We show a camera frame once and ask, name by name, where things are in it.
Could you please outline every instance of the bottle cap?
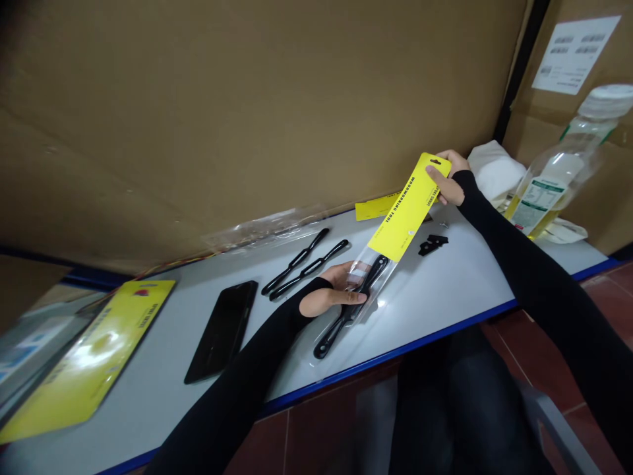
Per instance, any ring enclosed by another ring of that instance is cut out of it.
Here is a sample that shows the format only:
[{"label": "bottle cap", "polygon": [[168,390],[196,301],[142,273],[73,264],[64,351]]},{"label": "bottle cap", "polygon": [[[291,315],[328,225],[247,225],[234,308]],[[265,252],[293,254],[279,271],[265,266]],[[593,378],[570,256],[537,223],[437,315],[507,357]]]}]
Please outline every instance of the bottle cap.
[{"label": "bottle cap", "polygon": [[578,108],[578,113],[595,119],[615,119],[633,107],[633,85],[609,84],[593,89]]}]

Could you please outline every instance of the yellow packaging card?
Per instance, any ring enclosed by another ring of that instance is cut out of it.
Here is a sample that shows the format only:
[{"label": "yellow packaging card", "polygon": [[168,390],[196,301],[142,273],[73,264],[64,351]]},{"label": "yellow packaging card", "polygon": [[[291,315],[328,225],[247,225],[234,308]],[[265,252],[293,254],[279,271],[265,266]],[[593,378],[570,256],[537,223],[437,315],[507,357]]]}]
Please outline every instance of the yellow packaging card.
[{"label": "yellow packaging card", "polygon": [[0,443],[90,419],[174,284],[173,280],[147,280],[122,285],[0,431]]},{"label": "yellow packaging card", "polygon": [[376,198],[364,203],[356,203],[356,221],[386,216],[392,208],[400,193],[392,193],[382,198]]},{"label": "yellow packaging card", "polygon": [[429,165],[437,168],[444,176],[448,176],[450,172],[448,160],[423,153],[404,190],[369,241],[368,246],[371,249],[392,261],[400,262],[437,198],[438,187],[425,169]]}]

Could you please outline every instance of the hand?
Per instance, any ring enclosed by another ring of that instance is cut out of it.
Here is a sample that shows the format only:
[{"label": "hand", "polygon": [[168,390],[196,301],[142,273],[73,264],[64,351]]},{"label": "hand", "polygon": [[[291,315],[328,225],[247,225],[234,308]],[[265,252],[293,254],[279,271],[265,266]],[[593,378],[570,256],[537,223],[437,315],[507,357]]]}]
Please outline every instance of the hand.
[{"label": "hand", "polygon": [[453,180],[453,175],[462,170],[470,170],[470,165],[468,164],[468,161],[455,150],[445,150],[444,152],[440,152],[436,155],[447,159],[451,163],[448,178],[444,178],[440,171],[434,166],[427,166],[427,173],[440,187],[440,195],[438,199],[443,205],[451,203],[452,205],[461,206],[464,202],[464,190],[458,185],[457,181]]},{"label": "hand", "polygon": [[325,313],[330,307],[338,303],[342,305],[359,305],[367,300],[365,294],[345,291],[347,274],[352,264],[354,262],[350,261],[338,266],[332,266],[321,274],[321,277],[331,283],[334,288],[318,289],[301,299],[299,311],[304,317],[318,317],[321,313]]}]

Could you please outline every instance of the white table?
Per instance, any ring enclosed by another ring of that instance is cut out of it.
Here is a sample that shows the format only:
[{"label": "white table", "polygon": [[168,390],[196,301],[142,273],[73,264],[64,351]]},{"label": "white table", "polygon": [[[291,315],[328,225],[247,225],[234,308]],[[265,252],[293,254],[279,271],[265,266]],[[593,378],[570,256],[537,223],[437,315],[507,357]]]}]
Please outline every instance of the white table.
[{"label": "white table", "polygon": [[[335,318],[335,309],[308,325],[279,371],[266,413],[514,306],[495,258],[457,209],[436,205],[431,215],[434,221],[422,225],[367,321],[344,329],[321,361],[314,359],[312,350],[318,334]],[[437,224],[442,221],[450,228]],[[328,226],[330,233],[306,263],[341,239],[348,239],[351,249],[330,264],[354,260],[380,222],[356,222],[353,212],[329,218],[323,227]],[[419,245],[429,234],[444,235],[449,244],[422,258],[417,254]],[[0,459],[0,472],[86,475],[110,468],[108,472],[125,473],[147,463],[152,451],[215,380],[183,384],[219,293],[247,280],[256,280],[262,288],[312,238],[246,255],[221,255],[155,276],[176,280],[177,286],[99,410],[79,426],[13,443]],[[543,241],[539,245],[576,278],[615,264],[585,242],[554,245]],[[258,293],[244,344],[279,304]]]}]

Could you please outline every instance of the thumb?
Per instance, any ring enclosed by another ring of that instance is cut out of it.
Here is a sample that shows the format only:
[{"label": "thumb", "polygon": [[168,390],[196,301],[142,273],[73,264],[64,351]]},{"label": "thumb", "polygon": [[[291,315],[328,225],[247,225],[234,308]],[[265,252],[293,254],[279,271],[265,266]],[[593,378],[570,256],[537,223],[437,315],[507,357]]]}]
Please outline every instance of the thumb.
[{"label": "thumb", "polygon": [[444,175],[442,175],[440,171],[433,165],[427,166],[426,171],[431,179],[435,182],[435,184],[440,187],[440,189],[442,189],[442,186],[445,185],[448,181],[448,179],[446,179]]},{"label": "thumb", "polygon": [[359,305],[367,301],[365,294],[360,294],[359,292],[342,292],[340,290],[331,290],[328,297],[332,305],[336,305],[337,303],[341,305]]}]

